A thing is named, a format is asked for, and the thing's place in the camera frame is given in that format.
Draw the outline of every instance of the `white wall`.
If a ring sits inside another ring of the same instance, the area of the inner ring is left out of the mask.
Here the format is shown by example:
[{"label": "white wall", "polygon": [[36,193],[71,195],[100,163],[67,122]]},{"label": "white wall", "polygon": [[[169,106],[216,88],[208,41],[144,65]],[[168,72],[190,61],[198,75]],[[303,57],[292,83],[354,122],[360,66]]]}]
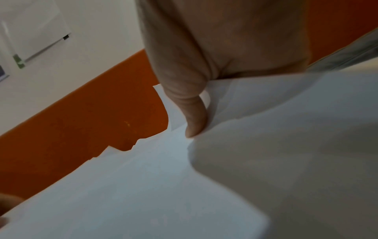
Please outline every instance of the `white wall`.
[{"label": "white wall", "polygon": [[0,82],[0,135],[143,48],[134,0],[56,4],[72,34],[24,69],[17,68],[0,39],[4,68],[11,73]]}]

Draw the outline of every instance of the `orange wall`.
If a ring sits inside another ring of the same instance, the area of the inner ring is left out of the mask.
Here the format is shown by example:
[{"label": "orange wall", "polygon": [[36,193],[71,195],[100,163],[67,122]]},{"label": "orange wall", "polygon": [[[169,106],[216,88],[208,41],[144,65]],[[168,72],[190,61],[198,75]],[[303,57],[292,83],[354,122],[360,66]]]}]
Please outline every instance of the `orange wall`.
[{"label": "orange wall", "polygon": [[[378,27],[376,0],[312,0],[313,61]],[[0,137],[0,192],[28,198],[98,156],[167,127],[144,51]]]}]

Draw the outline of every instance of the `hand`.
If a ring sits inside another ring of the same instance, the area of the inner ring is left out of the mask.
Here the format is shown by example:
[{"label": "hand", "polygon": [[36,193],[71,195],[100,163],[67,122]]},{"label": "hand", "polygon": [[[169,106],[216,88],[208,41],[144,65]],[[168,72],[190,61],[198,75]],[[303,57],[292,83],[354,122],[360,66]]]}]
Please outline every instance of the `hand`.
[{"label": "hand", "polygon": [[1,217],[24,200],[17,197],[0,193],[0,228],[7,224],[7,219]]},{"label": "hand", "polygon": [[184,113],[186,136],[207,112],[209,80],[304,71],[306,0],[136,0],[152,68]]}]

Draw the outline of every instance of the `paper sheet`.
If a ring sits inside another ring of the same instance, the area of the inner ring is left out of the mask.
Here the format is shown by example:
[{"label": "paper sheet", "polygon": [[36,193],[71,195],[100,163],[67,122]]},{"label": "paper sheet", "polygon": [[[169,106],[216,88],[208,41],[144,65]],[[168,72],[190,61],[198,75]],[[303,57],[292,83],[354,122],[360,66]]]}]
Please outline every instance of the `paper sheet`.
[{"label": "paper sheet", "polygon": [[9,212],[0,238],[376,238],[377,79],[210,82],[195,139],[158,86],[166,131],[86,162]]}]

